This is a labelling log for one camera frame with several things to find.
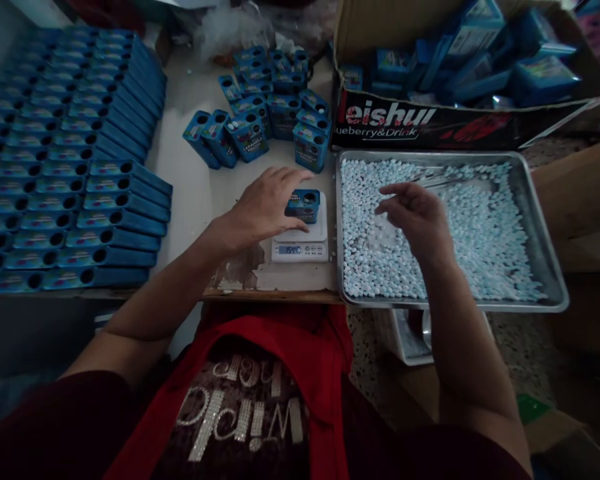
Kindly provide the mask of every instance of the hand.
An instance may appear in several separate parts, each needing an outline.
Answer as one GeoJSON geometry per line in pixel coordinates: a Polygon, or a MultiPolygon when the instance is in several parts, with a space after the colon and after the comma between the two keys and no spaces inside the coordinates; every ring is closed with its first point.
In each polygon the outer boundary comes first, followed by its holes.
{"type": "Polygon", "coordinates": [[[230,211],[211,222],[207,232],[227,245],[228,255],[287,230],[309,232],[302,220],[286,217],[285,208],[300,183],[313,177],[308,170],[268,168],[230,211]]]}
{"type": "Polygon", "coordinates": [[[391,224],[402,229],[414,256],[422,265],[432,261],[453,261],[453,241],[442,200],[416,183],[394,183],[380,189],[384,195],[376,215],[387,213],[391,224]]]}

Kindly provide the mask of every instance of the white table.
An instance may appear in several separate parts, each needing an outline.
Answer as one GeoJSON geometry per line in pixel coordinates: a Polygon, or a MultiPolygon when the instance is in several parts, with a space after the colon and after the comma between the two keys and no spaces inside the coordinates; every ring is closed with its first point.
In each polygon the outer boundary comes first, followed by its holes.
{"type": "MultiPolygon", "coordinates": [[[[270,151],[251,163],[239,161],[234,169],[209,169],[182,138],[197,110],[212,112],[231,109],[217,78],[230,74],[219,66],[202,70],[193,64],[193,52],[177,48],[166,68],[169,78],[164,116],[158,124],[147,166],[173,185],[171,222],[164,238],[158,264],[164,268],[200,235],[209,222],[228,211],[253,180],[268,167],[293,167],[293,142],[272,139],[270,151]]],[[[331,98],[331,64],[320,60],[309,84],[325,100],[331,98]]],[[[320,175],[302,188],[321,190],[327,196],[329,251],[328,263],[272,263],[271,240],[260,242],[218,268],[205,290],[205,298],[340,302],[336,288],[335,181],[332,159],[320,175]]]]}

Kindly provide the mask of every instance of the cardboard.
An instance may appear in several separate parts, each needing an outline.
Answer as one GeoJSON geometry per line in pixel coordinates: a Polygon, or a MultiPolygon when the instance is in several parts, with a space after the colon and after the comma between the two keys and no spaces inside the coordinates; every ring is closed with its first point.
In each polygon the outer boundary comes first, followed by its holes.
{"type": "MultiPolygon", "coordinates": [[[[390,355],[382,358],[381,363],[415,400],[431,424],[438,423],[440,385],[435,366],[406,367],[390,355]]],[[[542,406],[547,409],[524,426],[529,453],[540,455],[542,463],[551,471],[561,472],[556,478],[600,479],[600,447],[587,434],[584,424],[566,413],[542,406]],[[582,475],[584,471],[597,474],[582,475]]]]}
{"type": "Polygon", "coordinates": [[[600,143],[531,172],[565,272],[600,272],[600,143]]]}
{"type": "Polygon", "coordinates": [[[556,347],[600,355],[600,273],[565,277],[571,304],[547,316],[556,347]]]}
{"type": "MultiPolygon", "coordinates": [[[[404,49],[448,20],[463,0],[404,2],[344,0],[340,2],[334,39],[339,65],[367,65],[376,48],[404,49]]],[[[554,2],[500,0],[507,19],[530,5],[546,7],[558,37],[581,45],[569,66],[583,78],[576,100],[560,105],[512,111],[455,109],[382,98],[344,87],[334,74],[332,146],[363,149],[512,150],[558,128],[600,97],[600,61],[594,56],[574,18],[554,2]]]]}

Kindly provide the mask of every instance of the metal tray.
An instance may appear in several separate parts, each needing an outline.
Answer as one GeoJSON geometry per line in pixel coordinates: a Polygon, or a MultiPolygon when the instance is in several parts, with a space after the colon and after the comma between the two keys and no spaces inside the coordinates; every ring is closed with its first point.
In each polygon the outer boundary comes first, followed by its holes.
{"type": "Polygon", "coordinates": [[[335,191],[337,204],[337,252],[338,290],[343,300],[358,307],[366,308],[408,308],[428,309],[427,300],[410,297],[351,297],[344,290],[344,247],[342,232],[342,188],[341,162],[344,159],[364,160],[368,163],[396,159],[397,161],[422,164],[426,167],[460,165],[495,165],[509,162],[509,185],[513,198],[522,215],[522,226],[529,237],[526,251],[531,272],[535,281],[542,282],[540,288],[548,298],[538,302],[511,300],[480,300],[478,308],[484,311],[506,311],[526,313],[548,313],[564,311],[569,305],[569,294],[560,270],[560,265],[549,238],[549,232],[538,204],[538,198],[529,174],[529,168],[522,155],[516,152],[395,152],[345,150],[336,159],[335,191]]]}

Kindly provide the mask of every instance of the dark clothing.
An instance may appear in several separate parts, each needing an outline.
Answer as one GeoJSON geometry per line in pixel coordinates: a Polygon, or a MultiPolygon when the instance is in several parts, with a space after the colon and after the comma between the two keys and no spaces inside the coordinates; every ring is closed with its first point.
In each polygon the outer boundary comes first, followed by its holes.
{"type": "MultiPolygon", "coordinates": [[[[322,329],[311,323],[307,328],[312,332],[322,329]]],[[[341,325],[332,324],[332,333],[323,331],[320,336],[340,342],[343,357],[349,356],[341,325]]],[[[321,415],[320,408],[302,376],[296,373],[296,383],[290,374],[297,367],[286,369],[279,358],[239,336],[214,341],[186,384],[187,394],[169,426],[167,444],[146,475],[304,479],[315,472],[311,462],[323,460],[309,448],[318,437],[309,435],[316,431],[309,423],[316,420],[311,410],[321,415]],[[214,401],[216,416],[211,418],[214,401]]],[[[338,477],[348,470],[351,479],[452,478],[459,472],[474,479],[529,478],[500,446],[466,429],[429,427],[398,439],[349,382],[346,366],[342,370],[336,407],[346,464],[338,477]]],[[[104,371],[72,375],[44,387],[0,423],[0,478],[101,478],[123,447],[129,451],[130,437],[138,440],[142,429],[136,426],[154,393],[149,389],[132,394],[120,376],[104,371]]],[[[127,457],[134,463],[144,460],[127,457]]]]}

